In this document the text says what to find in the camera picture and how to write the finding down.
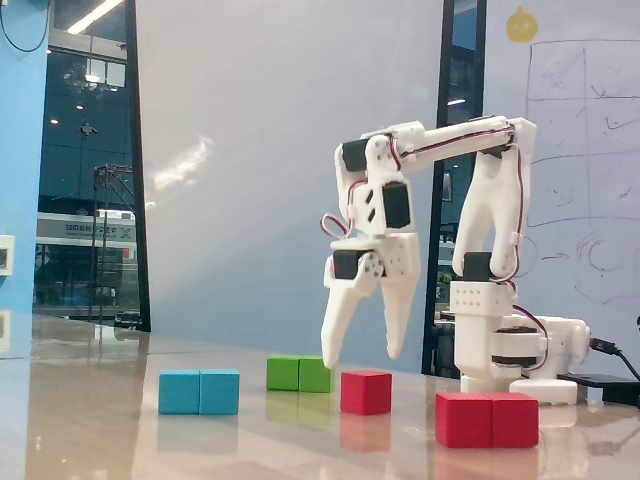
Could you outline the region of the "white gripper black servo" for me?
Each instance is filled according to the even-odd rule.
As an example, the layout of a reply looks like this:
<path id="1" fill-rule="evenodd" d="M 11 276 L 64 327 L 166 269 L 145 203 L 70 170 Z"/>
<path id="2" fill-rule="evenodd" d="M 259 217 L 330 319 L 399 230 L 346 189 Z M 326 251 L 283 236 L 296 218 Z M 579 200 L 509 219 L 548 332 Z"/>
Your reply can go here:
<path id="1" fill-rule="evenodd" d="M 360 301 L 369 298 L 381 278 L 387 351 L 399 357 L 419 279 L 419 241 L 416 233 L 358 236 L 331 243 L 324 286 L 329 298 L 321 328 L 324 366 L 339 359 L 344 336 Z"/>

